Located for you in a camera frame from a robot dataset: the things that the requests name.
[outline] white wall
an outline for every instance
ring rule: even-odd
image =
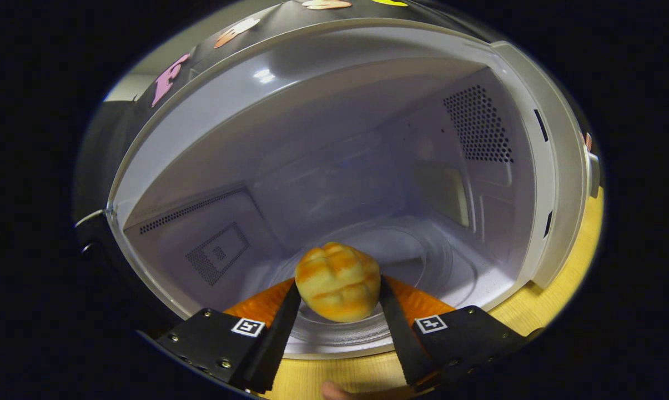
[[[119,81],[108,93],[105,101],[132,101],[139,99],[157,76],[141,73],[131,73]]]

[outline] wooden surface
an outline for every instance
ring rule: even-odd
[[[490,314],[521,335],[545,327],[561,311],[581,283],[596,251],[603,220],[603,189],[598,198],[588,198],[581,230],[571,253],[549,288],[527,283],[509,299],[494,307]],[[394,352],[352,359],[284,359],[273,390],[263,397],[279,399],[318,399],[319,385],[336,382],[357,398],[410,398],[403,370]]]

